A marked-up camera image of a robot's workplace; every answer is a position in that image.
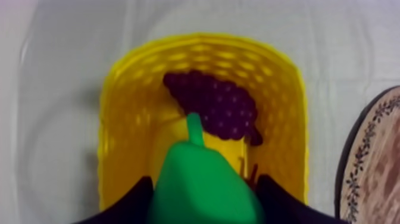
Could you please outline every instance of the basket hole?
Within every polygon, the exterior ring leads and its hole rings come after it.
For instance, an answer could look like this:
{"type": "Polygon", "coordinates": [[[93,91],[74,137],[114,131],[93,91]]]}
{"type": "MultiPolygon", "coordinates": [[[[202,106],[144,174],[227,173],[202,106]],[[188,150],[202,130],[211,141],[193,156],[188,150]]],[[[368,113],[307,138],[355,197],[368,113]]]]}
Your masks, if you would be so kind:
{"type": "Polygon", "coordinates": [[[254,65],[252,65],[250,63],[247,63],[247,62],[244,62],[244,61],[240,61],[238,64],[244,69],[247,69],[247,70],[250,70],[250,71],[254,71],[255,67],[254,67],[254,65]]]}
{"type": "Polygon", "coordinates": [[[264,136],[270,136],[271,135],[271,130],[269,128],[264,130],[264,136]]]}
{"type": "Polygon", "coordinates": [[[290,133],[290,125],[288,123],[286,123],[283,126],[283,133],[285,133],[285,134],[289,134],[290,133]]]}
{"type": "Polygon", "coordinates": [[[133,74],[133,77],[134,77],[134,78],[140,78],[140,77],[142,77],[144,74],[145,74],[144,69],[140,69],[140,70],[138,70],[137,72],[135,72],[135,73],[133,74]]]}
{"type": "Polygon", "coordinates": [[[257,54],[251,53],[251,52],[245,52],[243,53],[246,57],[248,57],[249,59],[252,59],[254,61],[259,61],[261,59],[261,57],[257,54]]]}
{"type": "Polygon", "coordinates": [[[274,122],[274,116],[272,114],[268,115],[268,124],[272,124],[274,122]]]}
{"type": "Polygon", "coordinates": [[[203,55],[193,58],[193,60],[197,61],[197,62],[209,61],[210,59],[211,59],[210,57],[203,56],[203,55]]]}
{"type": "Polygon", "coordinates": [[[150,85],[150,83],[154,80],[153,76],[149,76],[147,77],[144,81],[143,81],[143,86],[148,86],[150,85]]]}
{"type": "Polygon", "coordinates": [[[262,95],[265,96],[265,97],[269,96],[268,90],[264,89],[262,91],[262,95]]]}
{"type": "Polygon", "coordinates": [[[225,58],[225,59],[232,59],[232,58],[236,57],[234,53],[224,52],[224,51],[220,51],[215,54],[216,54],[216,56],[219,56],[219,57],[225,58]]]}
{"type": "Polygon", "coordinates": [[[135,123],[138,126],[142,123],[142,118],[140,117],[140,115],[136,115],[135,123]]]}
{"type": "Polygon", "coordinates": [[[280,110],[280,111],[278,112],[278,120],[281,120],[281,121],[282,121],[284,117],[285,117],[285,115],[284,115],[283,111],[280,110]]]}
{"type": "Polygon", "coordinates": [[[225,68],[225,69],[229,69],[232,67],[232,64],[230,64],[229,62],[226,61],[219,61],[215,63],[217,66],[225,68]]]}
{"type": "Polygon", "coordinates": [[[151,69],[151,72],[158,73],[165,70],[166,68],[167,68],[166,64],[158,64],[151,69]]]}
{"type": "Polygon", "coordinates": [[[255,83],[254,82],[249,82],[249,88],[250,89],[255,89],[255,83]]]}
{"type": "Polygon", "coordinates": [[[247,72],[245,72],[245,71],[236,71],[236,74],[239,76],[239,77],[242,77],[242,78],[247,78],[247,77],[249,77],[249,74],[247,73],[247,72]]]}
{"type": "Polygon", "coordinates": [[[179,54],[173,54],[171,56],[168,57],[168,60],[170,61],[179,61],[181,59],[186,58],[186,54],[184,53],[179,53],[179,54]]]}
{"type": "Polygon", "coordinates": [[[291,118],[297,117],[297,112],[295,106],[290,106],[289,108],[289,115],[291,118]]]}
{"type": "Polygon", "coordinates": [[[289,102],[289,98],[288,98],[288,96],[286,94],[282,94],[282,102],[283,103],[289,102]]]}
{"type": "Polygon", "coordinates": [[[143,59],[142,63],[143,63],[143,64],[151,64],[151,63],[153,63],[154,61],[156,61],[156,60],[158,59],[158,57],[159,57],[158,55],[150,56],[150,57],[148,57],[148,58],[143,59]]]}
{"type": "Polygon", "coordinates": [[[210,69],[210,66],[209,66],[208,64],[200,64],[200,65],[198,65],[196,68],[197,68],[198,70],[204,71],[204,70],[210,69]]]}
{"type": "Polygon", "coordinates": [[[272,70],[270,68],[261,66],[261,70],[266,76],[272,76],[272,70]]]}
{"type": "Polygon", "coordinates": [[[272,107],[272,108],[276,108],[276,106],[277,106],[276,99],[272,98],[272,100],[271,100],[271,107],[272,107]]]}
{"type": "Polygon", "coordinates": [[[262,76],[254,76],[254,78],[258,83],[262,83],[264,81],[264,78],[262,76]]]}
{"type": "Polygon", "coordinates": [[[273,131],[272,131],[272,135],[274,136],[274,138],[277,138],[278,136],[280,136],[280,126],[279,125],[275,125],[273,131]]]}
{"type": "Polygon", "coordinates": [[[278,91],[278,84],[276,82],[271,82],[271,89],[275,92],[278,91]]]}
{"type": "Polygon", "coordinates": [[[210,46],[207,45],[195,45],[190,48],[191,51],[209,51],[211,50],[210,46]]]}
{"type": "Polygon", "coordinates": [[[179,63],[179,64],[176,64],[175,66],[174,66],[174,69],[176,69],[176,70],[183,70],[183,69],[188,69],[190,67],[190,64],[189,63],[179,63]]]}
{"type": "Polygon", "coordinates": [[[219,76],[227,76],[229,75],[229,72],[227,70],[216,70],[214,71],[214,74],[219,76]]]}

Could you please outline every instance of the white fabric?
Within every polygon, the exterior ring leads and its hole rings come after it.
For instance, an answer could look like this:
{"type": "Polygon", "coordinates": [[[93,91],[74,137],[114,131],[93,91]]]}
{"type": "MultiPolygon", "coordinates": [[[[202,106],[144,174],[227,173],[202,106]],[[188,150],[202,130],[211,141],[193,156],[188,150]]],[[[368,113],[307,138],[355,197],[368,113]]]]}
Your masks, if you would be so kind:
{"type": "Polygon", "coordinates": [[[68,223],[98,211],[102,79],[129,49],[190,32],[258,39],[299,66],[310,115],[309,201],[333,214],[338,160],[351,126],[369,100],[400,83],[398,11],[396,0],[42,1],[21,59],[11,149],[18,222],[68,223]]]}

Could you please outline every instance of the purple grapes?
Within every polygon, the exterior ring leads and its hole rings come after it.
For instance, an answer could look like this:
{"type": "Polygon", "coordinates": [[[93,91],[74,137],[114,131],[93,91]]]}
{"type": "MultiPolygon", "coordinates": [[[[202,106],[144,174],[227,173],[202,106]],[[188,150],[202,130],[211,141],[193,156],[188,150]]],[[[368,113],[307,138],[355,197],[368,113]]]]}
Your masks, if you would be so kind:
{"type": "Polygon", "coordinates": [[[185,114],[200,115],[208,133],[223,140],[249,136],[251,145],[263,143],[254,126],[257,118],[255,101],[234,82],[220,81],[197,70],[167,73],[163,82],[185,114]]]}

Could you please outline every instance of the plastic grapes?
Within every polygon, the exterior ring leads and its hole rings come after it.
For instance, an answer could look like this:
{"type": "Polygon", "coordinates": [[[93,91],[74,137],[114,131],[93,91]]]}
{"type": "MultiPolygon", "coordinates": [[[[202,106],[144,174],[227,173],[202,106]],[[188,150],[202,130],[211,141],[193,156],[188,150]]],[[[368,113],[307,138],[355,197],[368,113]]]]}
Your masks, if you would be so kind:
{"type": "Polygon", "coordinates": [[[208,133],[223,140],[248,136],[251,145],[263,143],[254,126],[257,118],[255,101],[245,89],[197,70],[185,74],[167,73],[163,82],[185,114],[200,115],[208,133]]]}

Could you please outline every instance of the grape bunch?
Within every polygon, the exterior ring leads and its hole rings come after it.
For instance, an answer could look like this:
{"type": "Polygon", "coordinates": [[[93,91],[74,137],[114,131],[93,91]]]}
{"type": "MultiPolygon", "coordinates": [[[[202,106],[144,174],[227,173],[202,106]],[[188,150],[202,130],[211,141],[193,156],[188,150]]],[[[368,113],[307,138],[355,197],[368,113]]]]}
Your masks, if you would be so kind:
{"type": "Polygon", "coordinates": [[[255,102],[248,92],[230,81],[220,81],[191,70],[167,73],[163,82],[185,114],[198,113],[205,131],[223,140],[250,137],[251,145],[263,138],[254,126],[255,102]]]}

